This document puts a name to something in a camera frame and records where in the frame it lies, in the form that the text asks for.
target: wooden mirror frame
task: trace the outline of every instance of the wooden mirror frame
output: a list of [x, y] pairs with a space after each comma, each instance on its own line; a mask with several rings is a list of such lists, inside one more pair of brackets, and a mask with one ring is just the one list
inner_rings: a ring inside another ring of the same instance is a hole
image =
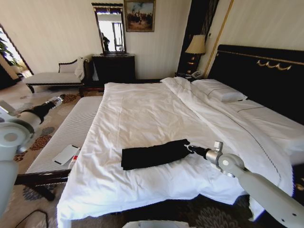
[[[97, 24], [97, 28], [98, 28], [98, 32], [99, 32], [99, 38], [100, 38], [100, 42], [101, 42], [101, 47], [103, 49], [103, 53], [104, 54], [108, 54], [108, 53], [127, 53], [126, 50], [126, 45], [125, 45], [125, 29], [124, 29], [124, 13], [123, 13], [123, 4], [116, 4], [116, 3], [92, 3], [92, 6], [94, 8], [94, 14], [95, 14], [95, 18], [96, 18], [96, 24]], [[103, 37], [99, 28], [99, 22], [98, 22], [98, 16], [97, 16], [97, 10], [98, 8], [117, 8], [120, 9], [121, 12], [121, 18], [122, 18], [122, 26], [123, 26], [123, 47], [124, 50], [123, 51], [105, 51], [105, 47], [104, 47], [104, 42], [103, 42]]]

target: lamp shade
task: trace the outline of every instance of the lamp shade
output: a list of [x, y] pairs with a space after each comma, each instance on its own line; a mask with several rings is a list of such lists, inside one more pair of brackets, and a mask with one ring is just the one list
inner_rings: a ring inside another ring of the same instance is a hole
[[205, 53], [205, 35], [194, 35], [189, 47], [185, 52], [192, 54]]

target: white duvet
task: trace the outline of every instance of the white duvet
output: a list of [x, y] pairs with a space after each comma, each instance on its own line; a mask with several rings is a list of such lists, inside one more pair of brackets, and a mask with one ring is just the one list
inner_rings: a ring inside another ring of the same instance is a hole
[[[123, 211], [166, 199], [202, 194], [233, 204], [245, 194], [237, 179], [211, 167], [197, 154], [169, 164], [124, 171], [123, 148], [148, 147], [188, 139], [224, 153], [239, 155], [289, 195], [292, 168], [287, 155], [267, 135], [225, 104], [209, 99], [183, 78], [160, 84], [105, 85], [105, 93], [57, 206], [58, 225], [67, 220]], [[250, 200], [254, 219], [263, 211]]]

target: black headboard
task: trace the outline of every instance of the black headboard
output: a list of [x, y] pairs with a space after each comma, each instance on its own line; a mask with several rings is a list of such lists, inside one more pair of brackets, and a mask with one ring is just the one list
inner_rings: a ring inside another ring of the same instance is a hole
[[304, 51], [219, 45], [208, 78], [304, 125]]

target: telephone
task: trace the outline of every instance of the telephone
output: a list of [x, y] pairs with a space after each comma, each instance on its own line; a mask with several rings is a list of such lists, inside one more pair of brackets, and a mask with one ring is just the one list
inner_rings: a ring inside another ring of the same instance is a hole
[[203, 76], [203, 73], [200, 70], [198, 70], [198, 71], [193, 72], [191, 75], [186, 74], [186, 76], [190, 76], [190, 77], [193, 77], [195, 79], [199, 79]]

